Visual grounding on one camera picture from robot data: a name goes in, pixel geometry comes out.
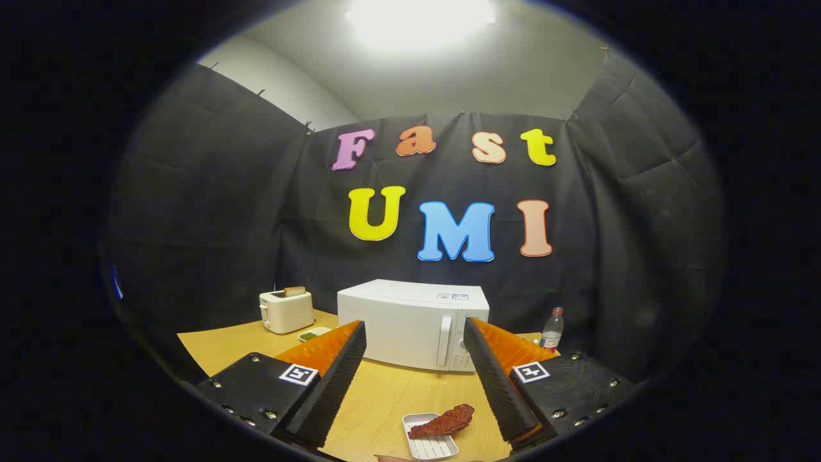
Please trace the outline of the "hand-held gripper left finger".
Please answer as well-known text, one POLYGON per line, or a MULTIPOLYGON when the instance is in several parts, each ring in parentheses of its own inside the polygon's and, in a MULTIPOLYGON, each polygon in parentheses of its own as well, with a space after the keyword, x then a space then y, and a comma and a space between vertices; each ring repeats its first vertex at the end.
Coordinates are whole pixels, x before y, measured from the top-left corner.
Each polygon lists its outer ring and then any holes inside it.
POLYGON ((228 417, 287 443, 323 447, 367 347, 355 320, 274 357, 253 352, 196 384, 228 417))

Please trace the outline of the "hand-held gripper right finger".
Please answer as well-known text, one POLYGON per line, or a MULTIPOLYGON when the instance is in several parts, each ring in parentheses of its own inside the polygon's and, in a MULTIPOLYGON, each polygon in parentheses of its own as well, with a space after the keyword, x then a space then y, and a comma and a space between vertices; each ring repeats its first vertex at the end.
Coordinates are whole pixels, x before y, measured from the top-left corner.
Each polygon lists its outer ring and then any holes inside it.
POLYGON ((589 354, 550 351, 478 318, 466 319, 463 340, 513 450, 578 433, 639 389, 589 354))

